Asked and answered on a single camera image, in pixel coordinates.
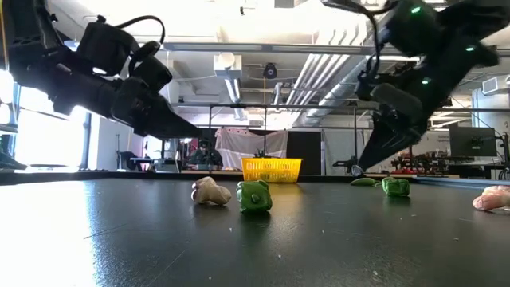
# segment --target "person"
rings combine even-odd
[[[200,140],[198,142],[198,150],[194,151],[188,159],[189,165],[212,164],[219,169],[223,168],[223,158],[220,153],[210,148],[209,140]]]

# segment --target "green toy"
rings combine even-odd
[[[241,212],[264,212],[273,207],[269,185],[263,180],[238,183],[237,200]]]
[[[351,185],[355,187],[378,187],[381,182],[371,178],[361,178],[353,180]]]
[[[382,189],[387,196],[409,196],[410,185],[406,179],[394,179],[387,177],[382,181]]]

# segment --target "yellow basket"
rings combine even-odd
[[[242,159],[245,181],[262,179],[268,183],[295,183],[302,159]]]

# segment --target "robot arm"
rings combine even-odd
[[[141,136],[199,136],[198,128],[176,115],[159,95],[172,78],[155,58],[163,37],[161,43],[150,41],[139,47],[134,37],[122,30],[133,22],[159,19],[145,16],[110,26],[98,17],[87,25],[78,50],[73,52],[53,28],[57,19],[49,13],[46,0],[3,0],[2,12],[6,33],[0,69],[8,69],[20,85],[47,93],[55,112],[68,115],[80,105],[133,127]],[[114,78],[128,58],[129,77]]]
[[[510,2],[505,3],[465,0],[437,12],[422,0],[392,0],[370,12],[352,0],[323,0],[326,6],[365,14],[373,25],[376,14],[388,13],[375,34],[375,55],[359,74],[355,90],[360,100],[379,103],[374,130],[359,159],[363,170],[418,143],[428,119],[473,67],[499,64],[495,48],[481,40],[510,22]],[[380,49],[388,44],[422,60],[378,73]]]

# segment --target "table surface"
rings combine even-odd
[[[236,183],[220,183],[233,190]],[[510,214],[479,191],[410,199],[342,183],[272,184],[266,216],[190,200],[191,182],[0,187],[1,286],[508,286]]]
[[[413,177],[432,177],[432,178],[447,178],[447,179],[459,179],[459,175],[423,175],[423,174],[365,174],[366,177],[370,178],[385,178],[387,176],[397,177],[397,178],[413,178]]]

